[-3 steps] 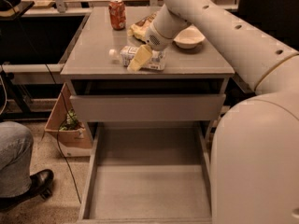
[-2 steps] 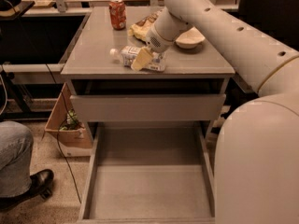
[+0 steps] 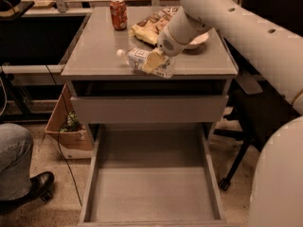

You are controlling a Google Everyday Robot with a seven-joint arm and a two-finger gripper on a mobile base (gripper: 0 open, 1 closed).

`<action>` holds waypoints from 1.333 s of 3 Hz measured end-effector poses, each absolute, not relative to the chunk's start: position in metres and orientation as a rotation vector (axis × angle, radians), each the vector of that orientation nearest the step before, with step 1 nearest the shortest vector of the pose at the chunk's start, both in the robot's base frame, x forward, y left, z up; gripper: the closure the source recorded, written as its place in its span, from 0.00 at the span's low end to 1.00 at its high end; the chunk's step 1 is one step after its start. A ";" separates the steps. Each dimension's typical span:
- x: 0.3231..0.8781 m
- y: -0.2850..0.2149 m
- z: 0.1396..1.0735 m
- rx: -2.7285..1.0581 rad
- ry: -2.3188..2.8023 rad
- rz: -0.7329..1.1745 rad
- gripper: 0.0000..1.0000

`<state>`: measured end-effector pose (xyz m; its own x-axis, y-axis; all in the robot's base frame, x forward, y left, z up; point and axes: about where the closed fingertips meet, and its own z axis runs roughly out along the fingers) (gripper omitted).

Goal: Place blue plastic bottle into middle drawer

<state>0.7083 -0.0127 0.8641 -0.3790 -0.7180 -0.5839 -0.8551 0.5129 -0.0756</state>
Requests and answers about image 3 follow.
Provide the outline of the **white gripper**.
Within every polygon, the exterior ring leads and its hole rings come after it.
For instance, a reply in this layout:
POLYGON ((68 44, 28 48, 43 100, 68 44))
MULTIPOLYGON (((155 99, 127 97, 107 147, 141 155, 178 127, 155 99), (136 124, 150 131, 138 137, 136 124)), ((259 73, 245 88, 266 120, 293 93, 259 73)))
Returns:
POLYGON ((187 15, 182 7, 172 16, 157 38, 157 47, 147 57, 142 69, 150 74, 169 57, 179 55, 198 36, 210 29, 207 24, 198 22, 187 15))

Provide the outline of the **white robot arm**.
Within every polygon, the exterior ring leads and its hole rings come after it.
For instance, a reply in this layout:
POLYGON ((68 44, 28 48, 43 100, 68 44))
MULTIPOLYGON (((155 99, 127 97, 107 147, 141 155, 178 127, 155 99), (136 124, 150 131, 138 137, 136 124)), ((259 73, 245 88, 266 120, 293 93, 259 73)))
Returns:
MULTIPOLYGON (((302 111, 303 38, 233 0, 180 0, 157 38, 169 57, 217 28, 298 112, 302 111)), ((303 227, 303 116, 280 127, 258 158, 247 227, 303 227)))

